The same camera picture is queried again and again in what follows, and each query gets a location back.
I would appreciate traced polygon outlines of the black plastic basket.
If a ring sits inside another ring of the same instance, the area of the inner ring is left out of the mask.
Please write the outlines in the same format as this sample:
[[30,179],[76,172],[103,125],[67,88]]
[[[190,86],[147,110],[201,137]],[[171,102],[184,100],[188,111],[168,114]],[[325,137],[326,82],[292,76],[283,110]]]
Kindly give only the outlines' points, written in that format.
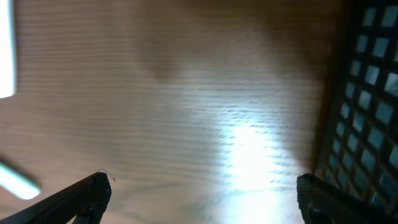
[[354,1],[316,175],[397,217],[397,0]]

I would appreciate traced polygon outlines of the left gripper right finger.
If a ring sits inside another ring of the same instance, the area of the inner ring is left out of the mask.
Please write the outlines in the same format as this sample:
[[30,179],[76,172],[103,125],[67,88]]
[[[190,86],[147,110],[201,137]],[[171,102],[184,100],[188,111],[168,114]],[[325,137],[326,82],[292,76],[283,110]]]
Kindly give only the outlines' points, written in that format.
[[297,201],[305,224],[397,224],[379,207],[366,204],[313,174],[297,177]]

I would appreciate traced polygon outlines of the white plastic fork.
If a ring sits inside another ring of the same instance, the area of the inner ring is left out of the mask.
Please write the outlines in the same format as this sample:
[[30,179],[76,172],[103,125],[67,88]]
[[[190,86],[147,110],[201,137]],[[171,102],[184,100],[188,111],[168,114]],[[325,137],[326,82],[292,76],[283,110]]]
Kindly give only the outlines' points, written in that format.
[[8,98],[16,93],[17,88],[17,55],[13,0],[1,0],[0,26],[1,98]]
[[1,187],[23,200],[33,199],[41,193],[37,184],[3,163],[1,163]]

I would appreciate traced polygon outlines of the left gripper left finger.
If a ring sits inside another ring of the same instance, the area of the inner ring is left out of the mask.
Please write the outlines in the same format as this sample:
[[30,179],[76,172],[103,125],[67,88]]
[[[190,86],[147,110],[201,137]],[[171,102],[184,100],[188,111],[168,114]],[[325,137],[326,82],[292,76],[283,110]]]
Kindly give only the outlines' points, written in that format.
[[111,198],[107,174],[95,172],[79,182],[1,220],[1,224],[99,223]]

